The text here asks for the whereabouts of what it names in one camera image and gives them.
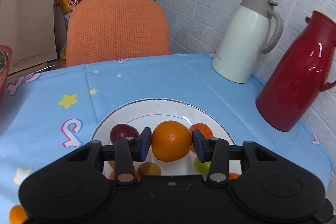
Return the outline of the white thermos jug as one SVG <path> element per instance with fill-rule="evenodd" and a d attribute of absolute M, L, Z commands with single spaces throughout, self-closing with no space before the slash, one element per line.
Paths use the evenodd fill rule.
<path fill-rule="evenodd" d="M 242 0 L 231 16 L 212 60 L 212 67 L 225 79 L 244 84 L 261 54 L 279 42 L 284 22 L 274 10 L 274 0 Z"/>

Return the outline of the red thermos jug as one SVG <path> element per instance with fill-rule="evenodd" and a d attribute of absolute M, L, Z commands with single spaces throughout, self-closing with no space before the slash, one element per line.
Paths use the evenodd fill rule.
<path fill-rule="evenodd" d="M 333 87 L 327 82 L 335 52 L 335 22 L 319 11 L 284 53 L 256 98 L 261 116 L 274 128 L 288 132 L 319 93 Z"/>

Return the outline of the blue cartoon tablecloth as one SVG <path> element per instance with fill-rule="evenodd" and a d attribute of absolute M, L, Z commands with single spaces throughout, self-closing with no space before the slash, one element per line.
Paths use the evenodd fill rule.
<path fill-rule="evenodd" d="M 230 82 L 207 55 L 121 59 L 8 80 L 1 101 L 1 223 L 18 204 L 20 183 L 33 171 L 87 143 L 114 109 L 144 98 L 193 105 L 216 119 L 236 144 L 255 141 L 329 183 L 333 162 L 305 124 L 289 132 L 270 126 L 256 109 L 257 77 Z"/>

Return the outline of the white ceramic plate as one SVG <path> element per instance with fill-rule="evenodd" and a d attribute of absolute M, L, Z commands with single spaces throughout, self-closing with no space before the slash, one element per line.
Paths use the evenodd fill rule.
<path fill-rule="evenodd" d="M 102 145 L 110 145 L 109 134 L 113 126 L 124 123 L 136 128 L 139 133 L 145 127 L 155 127 L 164 121 L 176 121 L 187 128 L 193 124 L 204 123 L 212 130 L 214 137 L 225 139 L 235 145 L 226 129 L 203 110 L 185 102 L 163 98 L 137 100 L 125 104 L 109 113 L 96 127 L 91 140 L 99 140 Z M 174 162 L 162 162 L 154 157 L 151 148 L 145 162 L 153 162 L 164 176 L 200 174 L 194 167 L 196 153 L 189 152 L 183 159 Z"/>

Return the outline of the green apple back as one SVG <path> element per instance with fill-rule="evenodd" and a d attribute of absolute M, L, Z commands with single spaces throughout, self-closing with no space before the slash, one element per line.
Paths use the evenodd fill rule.
<path fill-rule="evenodd" d="M 202 174 L 203 176 L 207 176 L 210 170 L 211 162 L 200 162 L 199 159 L 196 157 L 194 161 L 195 169 Z"/>

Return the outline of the orange chair near wall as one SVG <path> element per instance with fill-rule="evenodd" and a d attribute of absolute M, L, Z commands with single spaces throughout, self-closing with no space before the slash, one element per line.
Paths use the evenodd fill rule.
<path fill-rule="evenodd" d="M 153 0 L 84 0 L 68 22 L 68 67 L 170 52 L 167 17 Z"/>

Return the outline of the brown cardboard box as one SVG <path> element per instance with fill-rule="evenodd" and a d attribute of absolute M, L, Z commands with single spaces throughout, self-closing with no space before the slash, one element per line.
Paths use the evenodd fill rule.
<path fill-rule="evenodd" d="M 12 51 L 9 74 L 57 59 L 54 0 L 1 0 L 1 45 Z"/>

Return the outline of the pink glass bowl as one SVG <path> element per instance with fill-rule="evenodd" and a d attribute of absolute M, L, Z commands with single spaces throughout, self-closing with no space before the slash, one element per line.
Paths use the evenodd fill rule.
<path fill-rule="evenodd" d="M 6 88 L 7 76 L 11 63 L 12 50 L 8 46 L 1 46 L 1 74 L 0 74 L 0 101 Z"/>

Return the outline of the large orange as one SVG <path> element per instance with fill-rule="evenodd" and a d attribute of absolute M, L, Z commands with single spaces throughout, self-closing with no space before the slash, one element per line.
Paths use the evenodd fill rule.
<path fill-rule="evenodd" d="M 29 218 L 21 205 L 15 205 L 9 212 L 10 224 L 24 224 Z"/>
<path fill-rule="evenodd" d="M 173 162 L 184 158 L 192 146 L 189 129 L 176 121 L 164 121 L 157 125 L 151 138 L 151 150 L 160 161 Z"/>

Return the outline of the longan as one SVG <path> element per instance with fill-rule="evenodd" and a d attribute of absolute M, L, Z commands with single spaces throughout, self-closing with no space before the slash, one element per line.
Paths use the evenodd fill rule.
<path fill-rule="evenodd" d="M 138 167 L 141 176 L 160 176 L 162 171 L 160 167 L 153 162 L 144 162 Z"/>
<path fill-rule="evenodd" d="M 113 160 L 108 161 L 108 164 L 110 165 L 111 168 L 114 168 L 115 162 Z"/>

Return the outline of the mandarin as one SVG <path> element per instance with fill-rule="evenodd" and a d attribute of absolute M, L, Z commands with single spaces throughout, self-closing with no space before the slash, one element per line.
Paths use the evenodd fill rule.
<path fill-rule="evenodd" d="M 190 133 L 192 133 L 194 129 L 198 129 L 205 136 L 206 139 L 214 137 L 212 130 L 209 128 L 208 125 L 204 123 L 196 123 L 190 126 L 189 127 Z"/>
<path fill-rule="evenodd" d="M 137 181 L 141 180 L 141 175 L 140 175 L 140 173 L 137 170 L 135 171 L 135 176 L 136 176 Z M 115 173 L 114 172 L 112 172 L 110 174 L 109 179 L 110 180 L 115 180 Z"/>

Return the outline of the dark red plum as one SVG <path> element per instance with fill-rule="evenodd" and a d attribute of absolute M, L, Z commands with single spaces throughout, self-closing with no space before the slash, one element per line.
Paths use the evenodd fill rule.
<path fill-rule="evenodd" d="M 118 141 L 119 139 L 128 138 L 128 137 L 138 138 L 139 132 L 133 126 L 130 126 L 128 124 L 123 124 L 123 123 L 115 125 L 111 129 L 110 134 L 109 134 L 109 138 L 112 144 L 115 144 L 116 141 Z"/>
<path fill-rule="evenodd" d="M 229 180 L 235 180 L 240 176 L 240 174 L 237 173 L 229 173 Z"/>

